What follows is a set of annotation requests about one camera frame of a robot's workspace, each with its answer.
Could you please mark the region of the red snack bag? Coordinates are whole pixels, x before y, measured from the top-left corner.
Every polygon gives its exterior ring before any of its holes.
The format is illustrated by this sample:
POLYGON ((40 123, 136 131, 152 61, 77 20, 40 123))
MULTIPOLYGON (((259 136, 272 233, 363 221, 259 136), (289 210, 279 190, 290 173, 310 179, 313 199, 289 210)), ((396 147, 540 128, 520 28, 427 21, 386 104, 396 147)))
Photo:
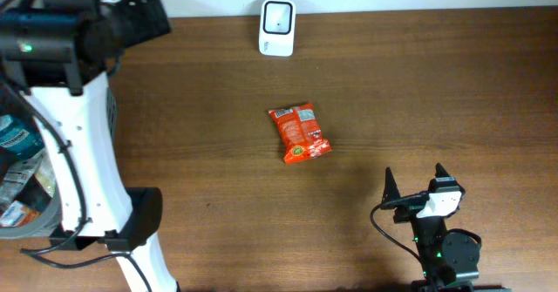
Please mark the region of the red snack bag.
POLYGON ((312 103, 268 110, 268 114, 286 147, 283 157, 286 164, 312 160, 331 151, 330 142, 316 121, 312 103))

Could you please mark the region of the small orange carton box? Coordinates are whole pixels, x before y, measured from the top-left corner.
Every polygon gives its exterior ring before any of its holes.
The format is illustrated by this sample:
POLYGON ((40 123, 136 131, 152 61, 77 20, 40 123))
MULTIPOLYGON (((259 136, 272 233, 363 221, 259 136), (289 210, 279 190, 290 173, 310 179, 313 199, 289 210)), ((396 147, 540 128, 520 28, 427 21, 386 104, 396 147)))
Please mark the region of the small orange carton box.
POLYGON ((40 213, 15 200, 1 215, 1 227, 21 227, 33 222, 40 213))

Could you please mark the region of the silver foil snack packet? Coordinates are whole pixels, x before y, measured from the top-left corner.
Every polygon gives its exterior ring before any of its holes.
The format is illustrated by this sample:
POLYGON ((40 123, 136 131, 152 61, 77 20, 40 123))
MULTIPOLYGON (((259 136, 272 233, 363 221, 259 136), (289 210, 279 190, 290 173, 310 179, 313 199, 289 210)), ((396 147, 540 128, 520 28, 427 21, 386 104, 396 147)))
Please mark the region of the silver foil snack packet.
POLYGON ((37 171, 39 158, 20 160, 12 164, 1 182, 1 211, 5 211, 24 190, 25 185, 37 171))

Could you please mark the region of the teal mouthwash bottle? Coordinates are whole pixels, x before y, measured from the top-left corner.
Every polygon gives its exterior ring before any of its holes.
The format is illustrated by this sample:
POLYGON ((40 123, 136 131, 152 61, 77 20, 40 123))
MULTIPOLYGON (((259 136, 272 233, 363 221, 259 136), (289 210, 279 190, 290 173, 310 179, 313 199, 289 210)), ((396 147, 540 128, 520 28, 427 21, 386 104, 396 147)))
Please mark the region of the teal mouthwash bottle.
POLYGON ((27 160, 44 149, 38 132, 21 119, 11 115, 1 117, 1 147, 15 155, 18 160, 27 160))

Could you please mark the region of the cream and blue snack bag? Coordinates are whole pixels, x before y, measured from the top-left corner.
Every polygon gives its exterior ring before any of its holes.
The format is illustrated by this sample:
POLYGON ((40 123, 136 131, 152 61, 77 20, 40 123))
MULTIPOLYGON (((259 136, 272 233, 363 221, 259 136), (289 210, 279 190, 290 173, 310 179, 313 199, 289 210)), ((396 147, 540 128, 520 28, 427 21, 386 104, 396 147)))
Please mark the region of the cream and blue snack bag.
POLYGON ((35 178, 44 191, 52 198, 56 192, 57 182, 52 165, 48 159, 41 161, 35 172, 35 178))

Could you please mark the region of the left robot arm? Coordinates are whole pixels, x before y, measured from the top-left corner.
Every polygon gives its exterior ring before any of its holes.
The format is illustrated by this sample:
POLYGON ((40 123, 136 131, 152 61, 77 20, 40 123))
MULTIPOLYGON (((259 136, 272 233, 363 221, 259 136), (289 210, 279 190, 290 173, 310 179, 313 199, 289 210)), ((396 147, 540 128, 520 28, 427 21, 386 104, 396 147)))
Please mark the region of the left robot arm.
POLYGON ((125 187, 107 117, 108 59, 168 34, 161 0, 4 0, 1 81, 34 118, 58 183, 62 220, 48 248, 27 249, 43 264, 49 253, 107 248, 133 291, 176 291, 158 230, 156 187, 125 187))

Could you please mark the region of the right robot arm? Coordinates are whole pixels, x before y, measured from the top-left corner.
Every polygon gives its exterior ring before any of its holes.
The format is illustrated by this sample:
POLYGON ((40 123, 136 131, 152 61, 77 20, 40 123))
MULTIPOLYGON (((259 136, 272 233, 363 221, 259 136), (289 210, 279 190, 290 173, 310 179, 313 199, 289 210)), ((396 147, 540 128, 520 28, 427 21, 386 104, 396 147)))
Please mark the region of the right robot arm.
POLYGON ((459 211, 465 188, 440 164, 425 191, 402 196, 390 168, 385 169, 380 210, 392 210, 393 221, 412 226, 424 279, 411 283, 412 291, 472 291, 479 278, 481 238, 461 228, 449 229, 446 220, 459 211))

